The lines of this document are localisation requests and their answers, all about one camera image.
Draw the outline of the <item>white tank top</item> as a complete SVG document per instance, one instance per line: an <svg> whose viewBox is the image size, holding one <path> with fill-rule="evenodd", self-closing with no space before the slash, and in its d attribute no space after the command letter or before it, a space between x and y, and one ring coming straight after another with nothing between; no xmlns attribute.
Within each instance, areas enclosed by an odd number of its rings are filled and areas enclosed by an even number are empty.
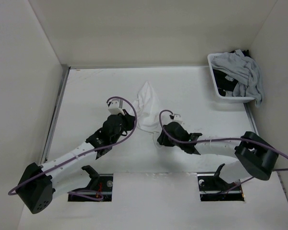
<svg viewBox="0 0 288 230"><path fill-rule="evenodd" d="M159 112L161 104L157 93L146 81L137 93L137 99L132 103L137 114L137 127L145 132L152 134L154 145L161 148L157 138L161 134L161 125L159 123Z"/></svg>

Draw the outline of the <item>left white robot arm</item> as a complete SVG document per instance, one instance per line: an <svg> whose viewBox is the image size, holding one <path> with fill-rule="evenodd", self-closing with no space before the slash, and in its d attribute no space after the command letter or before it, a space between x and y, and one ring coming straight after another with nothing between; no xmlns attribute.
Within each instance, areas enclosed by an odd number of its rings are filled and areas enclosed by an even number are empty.
<svg viewBox="0 0 288 230"><path fill-rule="evenodd" d="M29 164L16 194L32 214L37 214L62 194L95 190L99 174L91 164L130 137L136 122L137 115L130 115L126 110L110 115L100 129L74 150L42 165Z"/></svg>

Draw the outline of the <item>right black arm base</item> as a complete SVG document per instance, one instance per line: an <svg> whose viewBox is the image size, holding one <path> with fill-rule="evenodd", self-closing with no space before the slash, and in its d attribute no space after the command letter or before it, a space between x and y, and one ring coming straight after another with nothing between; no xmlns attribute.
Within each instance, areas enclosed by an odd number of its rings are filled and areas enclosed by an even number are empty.
<svg viewBox="0 0 288 230"><path fill-rule="evenodd" d="M244 202L244 195L241 186L236 186L236 183L228 184L219 177L220 172L225 164L221 164L214 175L212 174L199 174L197 176L200 200L202 202L215 202L215 201L242 201Z"/></svg>

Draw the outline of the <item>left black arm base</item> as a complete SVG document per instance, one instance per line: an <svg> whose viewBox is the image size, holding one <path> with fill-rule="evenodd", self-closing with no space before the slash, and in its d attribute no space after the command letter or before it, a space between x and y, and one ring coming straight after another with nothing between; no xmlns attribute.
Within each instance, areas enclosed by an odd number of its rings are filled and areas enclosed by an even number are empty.
<svg viewBox="0 0 288 230"><path fill-rule="evenodd" d="M89 175L86 187L78 188L68 194L68 202L111 202L113 174L99 174L91 166L83 166L82 171Z"/></svg>

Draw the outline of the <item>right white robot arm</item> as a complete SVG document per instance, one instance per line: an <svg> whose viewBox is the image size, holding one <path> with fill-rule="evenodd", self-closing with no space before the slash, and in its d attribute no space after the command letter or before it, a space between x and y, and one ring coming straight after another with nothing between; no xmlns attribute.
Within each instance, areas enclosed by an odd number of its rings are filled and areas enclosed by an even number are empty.
<svg viewBox="0 0 288 230"><path fill-rule="evenodd" d="M235 159L232 163L220 164L213 176L214 186L221 191L231 188L236 181L247 177L269 180L278 159L278 154L272 150L246 141L202 142L209 137L202 133L188 133L177 122L170 122L163 128L157 138L157 143L161 146L177 146L187 154L214 154Z"/></svg>

